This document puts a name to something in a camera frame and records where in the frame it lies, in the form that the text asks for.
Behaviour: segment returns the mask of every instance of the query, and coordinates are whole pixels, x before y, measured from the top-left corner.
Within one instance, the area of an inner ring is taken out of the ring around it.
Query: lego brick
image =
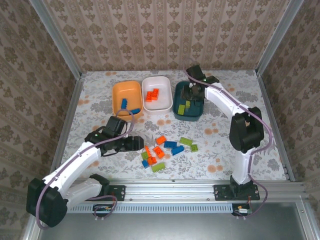
[[[128,100],[126,98],[123,98],[121,102],[121,109],[126,109],[127,104],[128,104]]]
[[[148,153],[146,151],[144,151],[143,153],[141,153],[141,157],[143,160],[147,159],[149,156],[148,156]]]
[[[198,146],[197,146],[197,144],[192,144],[191,146],[190,146],[190,148],[191,148],[191,152],[193,153],[193,152],[198,152]]]
[[[181,153],[183,150],[185,150],[184,146],[178,146],[171,150],[172,156]]]
[[[167,139],[166,139],[165,136],[161,136],[161,137],[158,137],[155,141],[156,141],[156,143],[157,143],[158,145],[161,145],[161,144],[163,144],[165,141],[167,141]]]
[[[145,98],[145,101],[146,102],[152,102],[152,91],[148,91],[147,93],[146,93],[146,98]]]
[[[165,169],[165,168],[166,168],[166,167],[165,167],[165,163],[164,163],[164,162],[161,162],[161,163],[159,163],[159,164],[154,165],[154,166],[151,167],[152,172],[154,172],[154,173],[156,173],[156,172],[158,172],[158,171],[160,171],[160,170],[163,170],[163,169]]]
[[[153,151],[158,156],[158,158],[162,159],[165,156],[165,153],[161,150],[160,147],[156,146]]]
[[[140,112],[140,108],[136,108],[136,109],[133,109],[133,110],[130,110],[132,112],[132,114],[138,114]]]
[[[147,167],[149,167],[149,164],[148,164],[148,162],[147,162],[147,160],[143,160],[142,161],[142,165],[143,165],[143,167],[146,169]]]
[[[144,149],[146,151],[146,153],[148,154],[148,157],[150,158],[151,157],[151,153],[150,153],[150,149],[148,146],[144,146]]]
[[[178,108],[178,114],[183,115],[185,113],[185,105],[180,104]]]
[[[188,139],[188,138],[185,138],[185,137],[182,136],[182,137],[180,138],[180,143],[181,143],[181,144],[184,144],[184,145],[191,146],[192,140],[191,140],[191,139]]]
[[[157,163],[157,160],[154,161],[152,158],[154,158],[154,160],[156,159],[154,156],[151,156],[147,159],[149,166]]]
[[[188,100],[185,101],[185,108],[186,109],[190,108],[190,101],[188,101]]]
[[[151,94],[152,100],[158,100],[158,96],[159,96],[159,89],[158,88],[154,88],[153,92]]]
[[[152,156],[151,157],[151,161],[152,161],[152,164],[156,164],[157,163],[157,159],[155,156]]]
[[[165,149],[175,149],[177,147],[176,141],[165,141],[164,142],[164,148]]]

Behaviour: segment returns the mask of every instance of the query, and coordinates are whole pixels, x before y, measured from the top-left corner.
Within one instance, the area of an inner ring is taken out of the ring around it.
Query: wall
[[[0,239],[28,221],[28,184],[50,170],[74,84],[30,3],[0,1]]]
[[[289,0],[44,0],[82,71],[255,69]]]
[[[262,75],[295,177],[320,223],[320,1],[305,0]]]

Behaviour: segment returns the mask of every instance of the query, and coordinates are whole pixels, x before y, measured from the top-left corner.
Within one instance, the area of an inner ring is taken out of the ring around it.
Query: white bowl
[[[159,89],[158,100],[146,101],[147,92]],[[151,76],[142,81],[143,108],[150,115],[167,114],[171,111],[173,100],[169,78]]]

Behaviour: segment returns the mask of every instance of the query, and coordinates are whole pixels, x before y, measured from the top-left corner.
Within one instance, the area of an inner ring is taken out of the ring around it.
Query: floral tablecloth
[[[259,83],[253,70],[207,70],[204,73],[216,76],[222,85],[238,100],[262,111],[262,118],[270,125]],[[162,75],[170,79],[172,94],[179,81],[187,81],[182,71],[95,71],[85,77],[78,106],[74,115],[70,134],[62,162],[66,161],[84,141],[84,137],[107,123],[112,115],[112,87],[118,82],[143,79]],[[120,152],[114,156],[101,157],[92,163],[81,175],[87,178],[97,173],[109,179],[196,179],[228,180],[235,163],[235,150],[229,142],[230,119],[207,100],[203,115],[196,122],[175,119],[173,112],[163,115],[148,115],[136,120],[130,135],[139,135],[150,149],[156,146],[155,139],[165,135],[168,141],[179,141],[180,137],[192,139],[198,152],[185,151],[172,156],[163,148],[165,170],[153,173],[144,169],[141,151]],[[262,145],[268,141],[265,133]],[[254,156],[251,170],[258,180],[285,180],[284,169],[275,143],[268,150]]]

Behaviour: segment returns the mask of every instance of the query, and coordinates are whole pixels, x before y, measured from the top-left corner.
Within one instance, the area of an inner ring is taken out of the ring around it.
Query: robotic arm
[[[108,195],[109,181],[98,174],[91,175],[89,179],[74,187],[71,187],[71,185],[90,164],[100,157],[106,157],[105,153],[107,151],[115,150],[115,153],[138,151],[144,147],[144,140],[140,136],[122,137],[115,141],[91,147],[96,143],[121,135],[125,125],[127,125],[126,121],[111,116],[106,126],[89,133],[79,149],[58,169],[42,180],[34,178],[28,186],[26,211],[36,216],[36,206],[40,194],[52,179],[55,180],[47,186],[48,189],[43,195],[39,208],[39,219],[49,227],[54,227],[60,223],[68,208],[72,208],[92,197]],[[89,147],[91,147],[89,150],[80,154]],[[62,173],[59,177],[56,177],[61,170],[63,170]]]
[[[221,200],[248,199],[248,194],[255,193],[258,189],[250,179],[248,169],[252,151],[259,147],[260,142],[264,139],[263,125],[239,107],[238,100],[223,88],[217,78],[214,76],[206,77],[199,65],[188,68],[186,72],[191,78],[212,87],[189,78],[190,84],[184,87],[181,98],[189,101],[201,101],[206,98],[231,119],[229,140],[237,152],[234,170],[230,177],[230,185],[225,188],[222,187],[222,192],[219,192],[219,195],[223,196]],[[244,104],[241,104],[241,106],[260,119],[262,118],[258,107],[249,108]]]

